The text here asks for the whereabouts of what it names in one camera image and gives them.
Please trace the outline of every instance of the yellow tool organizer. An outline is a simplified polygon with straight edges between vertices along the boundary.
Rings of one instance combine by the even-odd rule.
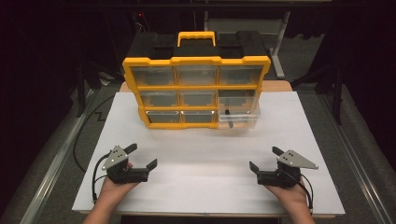
[[[246,128],[270,59],[258,32],[138,33],[123,62],[139,117],[150,129]]]

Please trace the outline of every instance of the white table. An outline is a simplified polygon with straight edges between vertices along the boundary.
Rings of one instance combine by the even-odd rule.
[[[146,216],[280,217],[285,212],[276,197],[257,184],[248,166],[274,171],[272,147],[293,149],[318,165],[302,169],[314,187],[314,216],[333,217],[345,210],[296,92],[264,92],[262,117],[247,130],[149,130],[137,115],[132,93],[117,93],[92,155],[73,210],[89,212],[91,181],[97,161],[115,145],[137,143],[130,154],[134,167],[158,159],[148,182],[139,184],[116,212]],[[97,176],[104,175],[101,169]],[[96,183],[100,192],[102,181]]]

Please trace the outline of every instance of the gray carpet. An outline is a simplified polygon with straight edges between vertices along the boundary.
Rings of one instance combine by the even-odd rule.
[[[302,40],[299,36],[284,40],[279,52],[279,58],[286,80],[293,81],[306,74],[320,40],[321,38]],[[273,69],[270,70],[265,79],[276,79]],[[103,87],[97,92],[92,108],[113,95],[119,88],[120,84],[110,84]],[[326,113],[326,109],[320,101],[321,98],[315,94],[313,88],[313,84],[304,84],[295,90],[299,94],[318,146],[331,172],[332,179],[337,188],[339,188],[339,195],[346,209],[346,215],[344,216],[333,219],[317,219],[316,222],[377,223],[372,207],[368,204],[366,196],[361,190],[361,185],[348,163],[343,142],[332,124],[332,119]],[[102,118],[106,117],[111,101],[105,103],[97,110],[103,112]],[[29,173],[26,174],[12,202],[8,205],[0,223],[14,224],[21,222],[21,218],[35,196],[37,188],[50,167],[53,158],[62,146],[65,137],[69,135],[73,123],[76,121],[76,114],[77,109],[73,107],[64,122],[37,156],[35,163]],[[367,174],[372,178],[380,192],[384,205],[389,211],[396,211],[395,174],[389,169],[390,166],[381,154],[347,90],[343,92],[341,115],[347,139],[359,151],[359,158],[365,164]],[[81,165],[85,168],[88,166],[92,151],[105,124],[103,121],[98,120],[98,116],[97,114],[92,115],[78,139],[76,155]],[[42,207],[41,213],[37,216],[36,223],[81,223],[85,215],[71,211],[71,207],[76,198],[82,177],[83,173],[76,166],[73,154],[70,153],[53,190]],[[120,216],[114,216],[112,223],[120,223]]]

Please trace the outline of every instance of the carrying handle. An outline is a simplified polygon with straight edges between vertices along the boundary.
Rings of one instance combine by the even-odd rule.
[[[181,39],[212,39],[213,46],[216,46],[215,32],[180,32],[178,33],[177,46],[180,47]]]

